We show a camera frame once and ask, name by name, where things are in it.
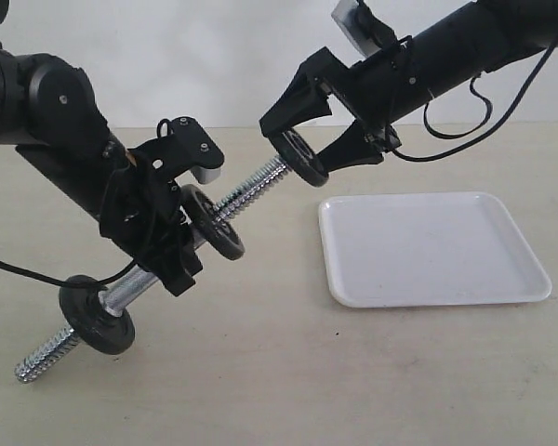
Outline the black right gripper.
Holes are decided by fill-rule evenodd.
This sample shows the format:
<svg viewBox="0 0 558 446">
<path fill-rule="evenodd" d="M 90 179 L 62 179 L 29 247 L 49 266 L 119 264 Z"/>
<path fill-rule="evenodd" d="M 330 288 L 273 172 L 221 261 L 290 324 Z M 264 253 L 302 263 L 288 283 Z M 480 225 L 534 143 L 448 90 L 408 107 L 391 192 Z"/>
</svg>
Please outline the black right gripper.
<svg viewBox="0 0 558 446">
<path fill-rule="evenodd" d="M 262 135 L 270 138 L 313 119 L 330 116 L 335 98 L 352 122 L 316 155 L 316 173 L 378 165 L 382 151 L 398 145 L 392 124 L 428 102 L 427 75 L 410 46 L 391 47 L 352 66 L 328 48 L 313 53 L 299 66 L 282 96 L 260 118 Z"/>
</svg>

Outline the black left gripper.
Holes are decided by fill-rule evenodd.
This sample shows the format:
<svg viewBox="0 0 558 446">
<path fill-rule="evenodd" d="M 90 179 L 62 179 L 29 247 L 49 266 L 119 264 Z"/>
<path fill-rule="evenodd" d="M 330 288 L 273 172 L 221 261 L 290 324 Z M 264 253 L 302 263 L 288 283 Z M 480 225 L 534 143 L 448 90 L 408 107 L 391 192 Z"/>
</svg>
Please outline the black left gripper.
<svg viewBox="0 0 558 446">
<path fill-rule="evenodd" d="M 172 295 L 195 286 L 203 265 L 193 252 L 180 188 L 162 177 L 162 167 L 142 152 L 112 152 L 103 157 L 107 170 L 100 198 L 100 236 L 128 255 L 126 269 L 160 269 Z"/>
</svg>

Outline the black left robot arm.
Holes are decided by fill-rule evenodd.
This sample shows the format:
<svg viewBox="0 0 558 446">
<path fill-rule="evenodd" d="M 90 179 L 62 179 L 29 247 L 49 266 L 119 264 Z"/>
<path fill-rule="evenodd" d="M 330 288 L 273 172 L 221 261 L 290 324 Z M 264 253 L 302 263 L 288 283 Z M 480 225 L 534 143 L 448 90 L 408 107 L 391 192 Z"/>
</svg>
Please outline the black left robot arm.
<svg viewBox="0 0 558 446">
<path fill-rule="evenodd" d="M 180 194 L 101 114 L 81 68 L 47 53 L 15 56 L 0 42 L 0 145 L 15 151 L 172 295 L 203 268 L 182 223 Z"/>
</svg>

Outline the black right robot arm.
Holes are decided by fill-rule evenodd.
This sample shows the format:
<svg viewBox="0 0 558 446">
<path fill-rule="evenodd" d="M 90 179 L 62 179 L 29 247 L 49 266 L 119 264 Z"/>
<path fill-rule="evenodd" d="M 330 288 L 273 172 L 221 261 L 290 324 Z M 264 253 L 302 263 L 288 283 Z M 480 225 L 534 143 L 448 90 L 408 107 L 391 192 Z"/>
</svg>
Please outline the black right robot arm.
<svg viewBox="0 0 558 446">
<path fill-rule="evenodd" d="M 398 36 L 363 1 L 341 1 L 333 20 L 361 54 L 345 65 L 329 49 L 305 59 L 259 125 L 301 177 L 323 182 L 350 166 L 398 153 L 399 119 L 481 74 L 558 48 L 558 1 L 471 1 L 415 35 Z M 352 115 L 345 133 L 314 152 L 296 126 L 331 113 L 336 98 Z"/>
</svg>

